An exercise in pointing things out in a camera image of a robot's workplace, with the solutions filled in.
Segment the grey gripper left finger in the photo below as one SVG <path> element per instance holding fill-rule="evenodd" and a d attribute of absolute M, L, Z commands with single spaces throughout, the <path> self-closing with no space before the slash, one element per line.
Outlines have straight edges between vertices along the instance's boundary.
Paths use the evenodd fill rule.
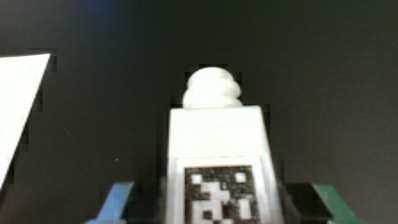
<path fill-rule="evenodd" d="M 126 224 L 123 213 L 133 185 L 133 182 L 119 182 L 112 185 L 98 216 L 87 224 Z"/>

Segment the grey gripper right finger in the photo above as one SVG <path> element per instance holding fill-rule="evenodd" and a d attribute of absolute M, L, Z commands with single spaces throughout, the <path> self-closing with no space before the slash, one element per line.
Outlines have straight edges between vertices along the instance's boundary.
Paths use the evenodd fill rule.
<path fill-rule="evenodd" d="M 325 184 L 286 185 L 286 224 L 370 224 L 350 210 L 336 188 Z"/>

